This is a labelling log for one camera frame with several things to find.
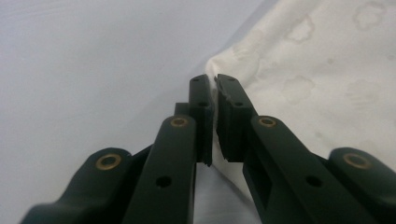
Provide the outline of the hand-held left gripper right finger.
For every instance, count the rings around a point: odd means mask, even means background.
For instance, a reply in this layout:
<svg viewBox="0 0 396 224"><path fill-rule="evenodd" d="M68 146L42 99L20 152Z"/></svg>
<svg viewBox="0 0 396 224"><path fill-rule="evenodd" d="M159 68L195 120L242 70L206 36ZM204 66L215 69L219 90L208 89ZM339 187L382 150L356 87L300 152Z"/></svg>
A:
<svg viewBox="0 0 396 224"><path fill-rule="evenodd" d="M221 153L228 162L242 162L245 158L244 133L257 112L240 82L223 74L217 76L218 125Z"/></svg>

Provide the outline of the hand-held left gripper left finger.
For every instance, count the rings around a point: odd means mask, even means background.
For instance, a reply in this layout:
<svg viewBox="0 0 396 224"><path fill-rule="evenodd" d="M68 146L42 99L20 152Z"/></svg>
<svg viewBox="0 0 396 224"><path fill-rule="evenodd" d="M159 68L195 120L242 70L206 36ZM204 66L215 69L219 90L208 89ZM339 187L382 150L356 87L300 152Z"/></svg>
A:
<svg viewBox="0 0 396 224"><path fill-rule="evenodd" d="M212 164L212 143L215 106L211 96L208 75L200 75L190 80L189 101L176 103L175 114L192 117L197 126L197 161Z"/></svg>

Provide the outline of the white baby romper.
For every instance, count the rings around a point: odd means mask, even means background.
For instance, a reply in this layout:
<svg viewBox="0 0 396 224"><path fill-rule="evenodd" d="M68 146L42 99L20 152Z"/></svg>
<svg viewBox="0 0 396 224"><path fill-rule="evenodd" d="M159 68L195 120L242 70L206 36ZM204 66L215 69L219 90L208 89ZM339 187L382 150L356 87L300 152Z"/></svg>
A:
<svg viewBox="0 0 396 224"><path fill-rule="evenodd" d="M215 164L267 224L396 224L396 0L278 0L206 72L257 115Z"/></svg>

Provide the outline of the light blue mat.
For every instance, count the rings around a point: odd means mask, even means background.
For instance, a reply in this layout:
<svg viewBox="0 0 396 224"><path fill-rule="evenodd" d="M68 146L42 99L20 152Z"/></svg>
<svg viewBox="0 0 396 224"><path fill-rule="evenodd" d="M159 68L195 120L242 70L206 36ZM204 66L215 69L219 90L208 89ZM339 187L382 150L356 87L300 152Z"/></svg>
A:
<svg viewBox="0 0 396 224"><path fill-rule="evenodd" d="M0 0L0 224L94 152L150 145L189 83L276 0Z"/></svg>

